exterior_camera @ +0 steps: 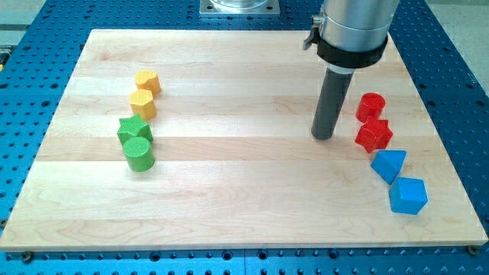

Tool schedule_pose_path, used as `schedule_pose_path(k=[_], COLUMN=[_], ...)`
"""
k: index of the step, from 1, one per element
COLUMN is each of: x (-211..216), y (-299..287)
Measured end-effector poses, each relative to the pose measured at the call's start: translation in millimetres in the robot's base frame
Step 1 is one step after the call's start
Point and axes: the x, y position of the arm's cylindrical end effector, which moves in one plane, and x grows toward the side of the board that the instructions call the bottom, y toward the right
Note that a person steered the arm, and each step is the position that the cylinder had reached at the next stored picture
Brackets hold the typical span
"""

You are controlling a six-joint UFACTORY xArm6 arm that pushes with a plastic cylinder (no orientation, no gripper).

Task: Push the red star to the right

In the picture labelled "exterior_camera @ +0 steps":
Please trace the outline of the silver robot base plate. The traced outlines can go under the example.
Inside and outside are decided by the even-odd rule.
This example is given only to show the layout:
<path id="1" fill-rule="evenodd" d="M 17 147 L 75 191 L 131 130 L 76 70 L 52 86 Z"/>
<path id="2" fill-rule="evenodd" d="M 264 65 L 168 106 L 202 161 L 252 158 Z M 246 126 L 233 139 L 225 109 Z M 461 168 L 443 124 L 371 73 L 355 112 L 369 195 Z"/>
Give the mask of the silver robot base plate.
<path id="1" fill-rule="evenodd" d="M 201 15 L 278 15 L 278 0 L 200 0 Z"/>

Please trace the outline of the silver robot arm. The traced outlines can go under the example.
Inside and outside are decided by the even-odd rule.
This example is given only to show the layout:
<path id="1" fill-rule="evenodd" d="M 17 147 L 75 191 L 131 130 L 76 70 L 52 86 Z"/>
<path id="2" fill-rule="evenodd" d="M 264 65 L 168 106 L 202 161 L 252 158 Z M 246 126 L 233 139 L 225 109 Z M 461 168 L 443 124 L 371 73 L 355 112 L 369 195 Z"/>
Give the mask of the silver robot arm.
<path id="1" fill-rule="evenodd" d="M 332 137 L 355 70 L 383 56 L 398 5 L 399 0 L 325 0 L 312 16 L 303 49 L 315 44 L 327 65 L 311 127 L 315 139 Z"/>

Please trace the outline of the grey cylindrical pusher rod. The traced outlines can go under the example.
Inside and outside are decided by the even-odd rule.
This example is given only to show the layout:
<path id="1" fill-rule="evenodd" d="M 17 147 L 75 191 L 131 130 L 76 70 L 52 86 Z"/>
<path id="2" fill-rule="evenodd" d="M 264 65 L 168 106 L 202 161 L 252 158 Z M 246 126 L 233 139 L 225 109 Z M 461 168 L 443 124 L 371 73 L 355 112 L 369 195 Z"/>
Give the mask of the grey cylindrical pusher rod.
<path id="1" fill-rule="evenodd" d="M 354 71 L 328 65 L 311 127 L 315 139 L 328 140 L 332 137 Z"/>

